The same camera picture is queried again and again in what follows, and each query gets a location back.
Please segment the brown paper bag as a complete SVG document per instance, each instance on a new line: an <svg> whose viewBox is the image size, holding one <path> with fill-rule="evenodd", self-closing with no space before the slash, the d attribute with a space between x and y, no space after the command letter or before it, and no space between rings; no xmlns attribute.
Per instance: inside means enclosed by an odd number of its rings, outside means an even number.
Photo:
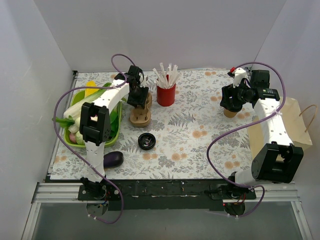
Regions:
<svg viewBox="0 0 320 240"><path fill-rule="evenodd" d="M296 99L287 97L284 107L281 109L284 126L288 136L296 147L301 147L303 151L309 149L313 144L308 129L305 125L302 114ZM264 146L263 132L260 124L250 126L248 129L251 156L254 158Z"/></svg>

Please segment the brown paper coffee cup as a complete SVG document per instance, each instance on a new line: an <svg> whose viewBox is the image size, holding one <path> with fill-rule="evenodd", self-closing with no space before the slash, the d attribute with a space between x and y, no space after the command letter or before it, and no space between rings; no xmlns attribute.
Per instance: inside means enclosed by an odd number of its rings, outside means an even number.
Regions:
<svg viewBox="0 0 320 240"><path fill-rule="evenodd" d="M224 114L224 116L225 117L227 117L227 118L234 118L236 115L237 115L237 112L233 112L233 111L230 111L230 110L228 110L228 109L224 109L223 110L223 114Z"/></svg>

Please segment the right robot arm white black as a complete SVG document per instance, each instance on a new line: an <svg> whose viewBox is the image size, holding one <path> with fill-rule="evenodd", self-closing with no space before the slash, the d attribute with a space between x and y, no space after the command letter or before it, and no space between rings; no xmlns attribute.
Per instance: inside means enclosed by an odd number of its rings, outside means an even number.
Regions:
<svg viewBox="0 0 320 240"><path fill-rule="evenodd" d="M283 118L277 111L280 96L270 88L270 73L267 70L254 70L251 76L243 68L233 67L228 75L233 83L222 87L220 106L224 115L233 118L245 103L250 103L260 120L263 145L253 158L251 167L233 172L228 179L233 181L226 186L227 195L237 199L245 192L246 186L257 182L290 183L304 156L303 149L295 146L285 128Z"/></svg>

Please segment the brown cardboard cup carrier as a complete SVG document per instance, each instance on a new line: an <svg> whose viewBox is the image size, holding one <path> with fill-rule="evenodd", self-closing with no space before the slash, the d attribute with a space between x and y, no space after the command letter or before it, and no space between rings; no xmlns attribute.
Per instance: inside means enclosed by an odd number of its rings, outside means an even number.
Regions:
<svg viewBox="0 0 320 240"><path fill-rule="evenodd" d="M137 106L131 110L129 121L134 127L144 128L150 124L152 100L152 95L149 92L147 94L145 107Z"/></svg>

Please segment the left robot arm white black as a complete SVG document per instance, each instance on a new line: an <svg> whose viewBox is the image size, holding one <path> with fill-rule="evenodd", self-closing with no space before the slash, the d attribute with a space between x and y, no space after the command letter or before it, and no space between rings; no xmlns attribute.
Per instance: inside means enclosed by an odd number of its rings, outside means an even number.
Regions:
<svg viewBox="0 0 320 240"><path fill-rule="evenodd" d="M127 103L136 110L146 110L149 88L142 86L142 69L131 65L124 75L118 74L102 96L92 103L85 102L81 107L79 131L86 147L87 172L80 179L84 189L95 200L103 199L106 187L102 184L105 177L104 148L111 133L111 113L121 99L128 95Z"/></svg>

